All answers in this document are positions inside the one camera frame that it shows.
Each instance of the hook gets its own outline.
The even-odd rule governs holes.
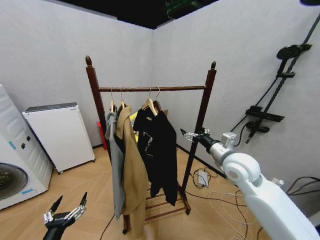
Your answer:
[[[157,101],[158,96],[159,96],[159,94],[160,94],[160,88],[159,88],[158,86],[157,86],[157,88],[158,88],[159,92],[158,92],[157,96],[155,97],[155,100],[156,100],[156,101]]]

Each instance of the black jacket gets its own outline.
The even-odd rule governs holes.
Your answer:
[[[138,111],[133,129],[139,131],[137,145],[151,182],[151,196],[163,188],[165,200],[174,206],[178,194],[176,131],[163,111],[154,116],[150,109]]]

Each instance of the white wall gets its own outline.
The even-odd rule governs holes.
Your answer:
[[[220,139],[275,78],[278,50],[302,43],[319,10],[298,0],[220,0],[172,21],[154,33],[154,84],[202,85],[211,62],[216,61],[204,126]],[[285,119],[274,124],[265,121],[272,126],[270,132],[256,134],[237,149],[255,157],[267,178],[281,178],[286,187],[297,177],[319,176],[320,172],[320,25],[309,42],[314,45],[299,58],[295,78],[286,81],[269,111]],[[178,133],[178,144],[186,149],[190,142],[183,140],[179,129],[194,130],[201,97],[201,91],[159,96],[161,105],[171,110],[168,117]],[[203,147],[196,154],[212,162]],[[320,210],[315,205],[318,199],[315,194],[294,200],[309,214]]]
[[[278,50],[303,41],[320,8],[298,0],[220,0],[154,32],[101,15],[44,0],[0,1],[0,83],[20,111],[30,106],[78,102],[92,145],[100,144],[98,115],[85,70],[90,55],[101,86],[202,85],[217,62],[204,126],[214,138],[230,130],[274,79]],[[320,172],[320,25],[295,65],[270,112],[285,116],[267,134],[256,134],[238,151],[254,156],[267,178],[286,186],[300,176]],[[124,93],[138,110],[148,93]],[[180,128],[193,131],[201,91],[162,92],[178,144]],[[120,94],[113,94],[120,103]],[[107,109],[110,94],[103,95]],[[200,146],[197,155],[211,163]],[[297,196],[309,214],[319,195]]]
[[[101,86],[145,86],[153,78],[152,44],[151,29],[44,0],[0,1],[0,84],[21,112],[78,102],[93,146],[101,140],[85,56]],[[123,98],[141,104],[137,95]],[[110,94],[103,99],[108,108]]]

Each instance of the clothes hanger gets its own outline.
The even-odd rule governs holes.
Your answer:
[[[161,109],[161,105],[160,105],[160,102],[158,101],[158,96],[160,94],[160,88],[157,86],[159,92],[157,94],[157,96],[155,97],[155,100],[153,101],[153,105],[155,107],[155,109],[157,109],[158,112],[160,112],[162,109]]]
[[[114,112],[114,108],[115,108],[115,105],[114,105],[114,97],[112,96],[112,87],[111,87],[111,104],[110,104],[110,110],[111,110],[112,113]]]
[[[153,113],[154,116],[158,115],[158,111],[155,109],[155,106],[152,102],[152,100],[150,99],[150,93],[151,93],[151,87],[149,87],[150,91],[149,91],[149,98],[145,101],[145,103],[141,106],[142,110],[145,110],[146,108],[150,108],[151,112]]]
[[[122,89],[121,89],[121,87],[120,87],[120,92],[121,92],[121,106],[122,106],[122,109],[124,109],[125,108],[125,102],[124,102],[124,100],[122,98]]]

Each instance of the tan coat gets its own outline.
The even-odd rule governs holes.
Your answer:
[[[132,234],[138,238],[144,229],[146,192],[149,181],[129,118],[131,107],[126,105],[120,110],[115,135],[124,144],[123,190],[125,198],[122,214],[130,214]]]

